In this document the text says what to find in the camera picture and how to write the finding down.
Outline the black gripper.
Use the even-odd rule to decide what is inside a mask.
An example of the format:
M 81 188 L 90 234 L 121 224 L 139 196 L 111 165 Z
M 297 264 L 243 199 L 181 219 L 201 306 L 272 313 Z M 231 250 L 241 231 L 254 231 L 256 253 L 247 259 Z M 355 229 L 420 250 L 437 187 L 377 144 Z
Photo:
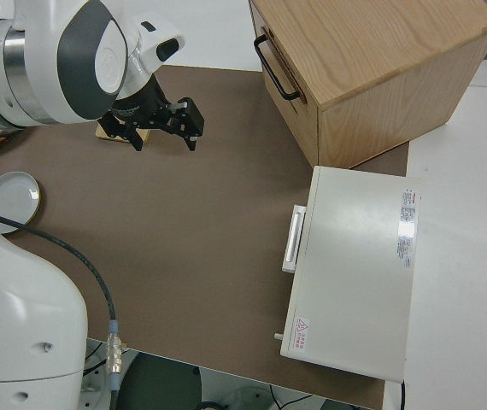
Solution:
M 195 151 L 197 140 L 203 135 L 204 118 L 190 97 L 178 100 L 176 120 L 169 109 L 173 103 L 166 96 L 154 74 L 136 93 L 114 102 L 110 112 L 99 119 L 99 126 L 108 138 L 121 138 L 136 151 L 143 148 L 143 139 L 137 132 L 144 129 L 162 129 L 177 133 L 190 151 Z

